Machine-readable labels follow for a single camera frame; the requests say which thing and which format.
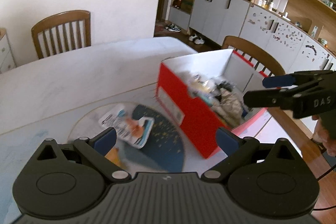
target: cabinet handle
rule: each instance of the cabinet handle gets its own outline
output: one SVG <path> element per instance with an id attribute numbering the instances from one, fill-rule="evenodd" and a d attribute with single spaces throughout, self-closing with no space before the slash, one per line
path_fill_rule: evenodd
<path id="1" fill-rule="evenodd" d="M 326 68 L 326 66 L 327 66 L 327 64 L 328 64 L 328 62 L 329 62 L 329 59 L 327 59 L 327 58 L 325 58 L 325 59 L 323 60 L 323 63 L 322 63 L 322 65 L 321 65 L 321 70 L 325 70 L 325 68 Z"/>
<path id="2" fill-rule="evenodd" d="M 273 29 L 273 32 L 272 32 L 272 33 L 275 33 L 275 32 L 277 31 L 277 28 L 278 28 L 278 26 L 279 26 L 279 22 L 277 22 L 277 23 L 275 24 L 275 26 L 274 26 L 274 29 Z"/>
<path id="3" fill-rule="evenodd" d="M 230 4 L 231 4 L 231 0 L 228 0 L 228 1 L 227 1 L 227 7 L 226 7 L 226 9 L 229 9 L 229 8 L 230 8 Z"/>
<path id="4" fill-rule="evenodd" d="M 269 28 L 266 29 L 266 31 L 270 31 L 270 30 L 271 30 L 271 28 L 272 28 L 272 26 L 273 26 L 273 23 L 274 23 L 274 19 L 273 19 L 273 20 L 270 19 L 269 22 L 270 22 L 270 23 L 272 22 L 272 23 L 270 24 Z"/>
<path id="5" fill-rule="evenodd" d="M 328 67 L 326 68 L 326 70 L 330 70 L 331 69 L 331 67 L 334 65 L 334 63 L 330 63 L 329 65 L 328 65 Z"/>

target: cardboard box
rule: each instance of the cardboard box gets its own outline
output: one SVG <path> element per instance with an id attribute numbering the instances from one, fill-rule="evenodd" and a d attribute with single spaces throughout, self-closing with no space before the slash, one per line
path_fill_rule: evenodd
<path id="1" fill-rule="evenodd" d="M 244 57 L 232 49 L 180 56 L 164 60 L 160 66 L 156 97 L 204 158 L 219 151 L 216 131 L 226 127 L 239 135 L 266 109 L 254 109 L 254 116 L 237 128 L 229 128 L 199 97 L 192 97 L 185 84 L 187 76 L 200 73 L 209 78 L 223 75 L 236 84 L 242 100 L 248 90 L 263 89 L 266 75 L 257 72 Z"/>

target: wooden chair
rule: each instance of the wooden chair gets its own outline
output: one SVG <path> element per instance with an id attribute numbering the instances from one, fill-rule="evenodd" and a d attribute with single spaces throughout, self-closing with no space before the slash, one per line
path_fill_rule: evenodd
<path id="1" fill-rule="evenodd" d="M 252 62 L 253 59 L 256 60 L 254 69 L 262 65 L 262 71 L 265 72 L 266 69 L 270 71 L 268 76 L 275 75 L 285 75 L 285 71 L 282 66 L 275 60 L 270 54 L 265 52 L 263 49 L 259 48 L 255 44 L 240 38 L 240 37 L 231 37 L 227 36 L 224 39 L 222 49 L 228 48 L 229 46 L 233 47 L 235 51 L 242 51 L 242 55 L 250 56 L 249 61 Z"/>
<path id="2" fill-rule="evenodd" d="M 73 10 L 47 17 L 35 24 L 31 36 L 39 59 L 91 46 L 90 12 Z"/>

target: shoe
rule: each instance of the shoe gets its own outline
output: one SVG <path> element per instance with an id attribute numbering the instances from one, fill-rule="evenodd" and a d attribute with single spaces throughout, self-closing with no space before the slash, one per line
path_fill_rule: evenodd
<path id="1" fill-rule="evenodd" d="M 181 29 L 179 27 L 177 27 L 175 24 L 172 24 L 172 26 L 170 26 L 168 28 L 168 31 L 170 31 L 170 32 L 180 32 Z"/>
<path id="2" fill-rule="evenodd" d="M 194 43 L 197 44 L 197 45 L 204 44 L 204 39 L 201 38 L 201 37 L 199 37 L 198 39 L 196 39 L 196 40 L 194 41 Z"/>
<path id="3" fill-rule="evenodd" d="M 194 33 L 193 35 L 189 37 L 189 41 L 194 41 L 196 40 L 196 38 L 197 38 L 197 34 Z"/>
<path id="4" fill-rule="evenodd" d="M 174 24 L 167 25 L 167 26 L 165 27 L 165 29 L 168 30 L 168 29 L 172 28 L 173 26 L 174 26 Z"/>

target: white cabinet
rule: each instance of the white cabinet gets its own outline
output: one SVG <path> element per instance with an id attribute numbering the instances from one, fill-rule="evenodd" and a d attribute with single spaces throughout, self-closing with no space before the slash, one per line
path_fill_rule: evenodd
<path id="1" fill-rule="evenodd" d="M 0 28 L 0 74 L 15 68 L 6 29 Z"/>
<path id="2" fill-rule="evenodd" d="M 229 5 L 228 0 L 209 0 L 210 6 L 206 18 L 203 32 L 207 38 L 217 42 L 218 35 L 226 16 L 226 10 Z"/>
<path id="3" fill-rule="evenodd" d="M 306 34 L 291 25 L 288 21 L 278 18 L 269 42 L 265 48 L 288 73 L 301 49 Z"/>
<path id="4" fill-rule="evenodd" d="M 250 3 L 244 0 L 226 0 L 225 17 L 219 33 L 217 43 L 222 46 L 228 35 L 238 37 L 244 23 Z"/>
<path id="5" fill-rule="evenodd" d="M 14 68 L 15 68 L 15 63 L 14 63 L 14 60 L 13 60 L 12 53 L 8 52 L 5 60 L 1 64 L 0 74 L 6 72 L 8 70 L 14 69 Z"/>
<path id="6" fill-rule="evenodd" d="M 207 19 L 210 0 L 195 0 L 193 12 L 190 19 L 190 28 L 200 33 L 203 32 L 205 20 Z"/>
<path id="7" fill-rule="evenodd" d="M 223 45 L 226 36 L 239 36 L 248 7 L 244 0 L 195 0 L 189 26 Z"/>
<path id="8" fill-rule="evenodd" d="M 186 12 L 181 11 L 180 9 L 177 9 L 175 7 L 171 7 L 168 20 L 181 27 L 182 29 L 188 30 L 190 14 L 187 14 Z"/>
<path id="9" fill-rule="evenodd" d="M 249 8 L 239 37 L 244 38 L 263 50 L 272 36 L 278 17 L 256 5 Z"/>
<path id="10" fill-rule="evenodd" d="M 7 40 L 7 34 L 4 34 L 4 36 L 1 38 L 1 29 L 0 29 L 0 67 L 8 53 L 9 53 L 9 44 Z"/>
<path id="11" fill-rule="evenodd" d="M 330 58 L 330 54 L 325 48 L 307 36 L 288 73 L 301 70 L 323 69 L 322 66 L 325 65 L 326 58 Z"/>

